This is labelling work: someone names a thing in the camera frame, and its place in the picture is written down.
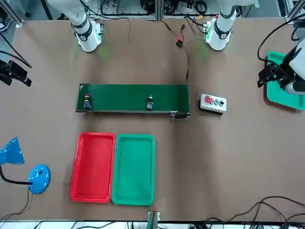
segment metal frame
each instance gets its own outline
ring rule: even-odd
[[[7,12],[8,15],[16,22],[18,27],[21,27],[23,24],[23,20],[15,13],[15,11],[10,7],[6,0],[0,0],[0,6]]]
[[[291,20],[292,18],[296,17],[300,11],[305,6],[305,0],[299,0],[295,5],[293,5],[292,0],[285,0],[286,7],[288,10],[288,15],[286,17],[287,21]]]
[[[161,21],[163,19],[163,4],[164,0],[155,0],[155,14],[157,21]]]

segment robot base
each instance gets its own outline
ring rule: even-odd
[[[99,24],[95,21],[90,21],[92,24],[92,32],[86,41],[82,41],[78,36],[78,44],[82,47],[85,52],[94,51],[101,43],[104,35],[104,25]]]
[[[213,18],[211,21],[206,23],[205,33],[203,35],[205,42],[215,51],[221,51],[225,48],[226,44],[229,42],[231,33],[226,37],[226,39],[221,40],[218,34],[212,29],[216,23],[216,18]]]

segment green conveyor belt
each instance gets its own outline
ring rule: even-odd
[[[90,110],[84,95],[90,95]],[[153,107],[146,108],[148,96]],[[189,116],[189,86],[170,84],[80,84],[76,112],[168,113]]]

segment white robotic arm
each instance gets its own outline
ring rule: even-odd
[[[295,81],[285,87],[286,91],[290,94],[305,94],[305,39],[295,48],[289,66],[294,71]]]
[[[48,0],[48,2],[69,18],[84,51],[92,52],[101,44],[101,25],[88,19],[79,0]]]
[[[217,0],[220,6],[220,13],[217,18],[213,18],[207,25],[205,41],[212,49],[220,51],[229,42],[231,29],[236,19],[235,6],[247,6],[255,0]]]

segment lamp shade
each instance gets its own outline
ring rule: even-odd
[[[5,147],[0,150],[0,165],[5,163],[14,165],[24,164],[24,159],[17,137],[10,140]]]

